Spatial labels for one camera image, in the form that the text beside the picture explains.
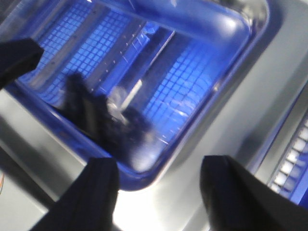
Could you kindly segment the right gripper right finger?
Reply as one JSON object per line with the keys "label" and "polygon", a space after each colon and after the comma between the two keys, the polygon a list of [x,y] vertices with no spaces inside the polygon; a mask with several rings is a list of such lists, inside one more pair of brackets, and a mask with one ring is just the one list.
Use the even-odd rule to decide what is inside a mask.
{"label": "right gripper right finger", "polygon": [[212,231],[306,231],[308,211],[259,181],[228,155],[207,155],[201,195]]}

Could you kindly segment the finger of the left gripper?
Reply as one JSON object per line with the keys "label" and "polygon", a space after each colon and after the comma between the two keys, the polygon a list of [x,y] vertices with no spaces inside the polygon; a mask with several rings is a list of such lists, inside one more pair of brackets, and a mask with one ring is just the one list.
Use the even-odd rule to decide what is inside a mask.
{"label": "finger of the left gripper", "polygon": [[10,40],[0,44],[0,88],[36,69],[44,49],[33,39]]}

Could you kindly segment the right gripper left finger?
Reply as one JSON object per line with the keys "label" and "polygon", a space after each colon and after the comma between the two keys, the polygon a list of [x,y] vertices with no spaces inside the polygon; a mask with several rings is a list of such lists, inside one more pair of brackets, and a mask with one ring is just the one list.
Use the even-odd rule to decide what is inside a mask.
{"label": "right gripper left finger", "polygon": [[110,231],[119,190],[112,158],[91,158],[33,231]]}

